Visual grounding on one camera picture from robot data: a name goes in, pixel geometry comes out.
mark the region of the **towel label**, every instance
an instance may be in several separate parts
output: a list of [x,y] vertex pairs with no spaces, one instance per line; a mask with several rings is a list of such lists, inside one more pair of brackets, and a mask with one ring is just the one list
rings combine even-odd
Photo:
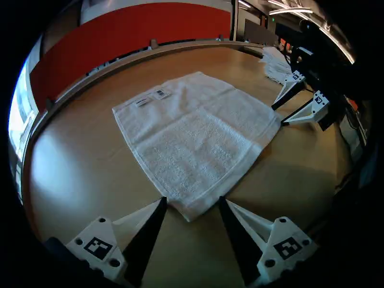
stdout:
[[161,100],[161,99],[164,99],[165,97],[168,97],[169,95],[172,95],[172,93],[168,92],[163,88],[155,90],[153,94],[155,95],[155,98],[157,100]]
[[135,104],[136,104],[136,107],[140,107],[145,103],[148,103],[149,101],[151,101],[151,98],[144,96],[144,97],[141,97],[140,99],[137,99],[135,101]]

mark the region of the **wooden table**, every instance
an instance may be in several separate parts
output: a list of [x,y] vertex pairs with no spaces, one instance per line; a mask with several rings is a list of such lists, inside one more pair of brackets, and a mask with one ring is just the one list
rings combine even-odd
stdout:
[[[281,85],[264,64],[229,48],[175,53],[127,68],[91,87],[41,133],[31,159],[30,197],[42,240],[67,243],[99,215],[128,215],[160,197],[126,145],[112,108],[166,80],[202,71],[271,105]],[[287,115],[312,95],[302,92]],[[330,204],[348,169],[338,129],[281,128],[228,199],[270,220],[288,216],[305,228]],[[235,256],[214,206],[192,223],[169,208],[143,287],[242,287]]]

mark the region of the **red wall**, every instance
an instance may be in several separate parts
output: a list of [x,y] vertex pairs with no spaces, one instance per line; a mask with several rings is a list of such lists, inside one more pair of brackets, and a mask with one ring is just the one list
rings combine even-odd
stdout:
[[67,34],[30,74],[39,111],[93,68],[149,45],[185,39],[229,38],[230,13],[187,3],[150,3],[97,17]]

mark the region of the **window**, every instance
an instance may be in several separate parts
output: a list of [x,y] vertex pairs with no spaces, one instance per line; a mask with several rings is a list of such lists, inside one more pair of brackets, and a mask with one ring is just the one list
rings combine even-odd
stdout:
[[37,116],[36,105],[31,103],[33,101],[33,97],[30,96],[31,87],[27,85],[29,84],[27,63],[28,60],[24,63],[13,93],[8,125],[9,138],[19,161],[22,160],[28,134]]

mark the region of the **white towel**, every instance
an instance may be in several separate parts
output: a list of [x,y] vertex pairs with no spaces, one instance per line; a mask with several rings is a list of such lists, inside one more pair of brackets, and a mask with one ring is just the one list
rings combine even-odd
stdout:
[[264,73],[271,80],[284,84],[284,80],[292,75],[290,65],[275,47],[263,48],[263,59],[259,62],[265,63]]
[[112,110],[148,178],[187,221],[230,190],[280,127],[270,107],[201,72]]

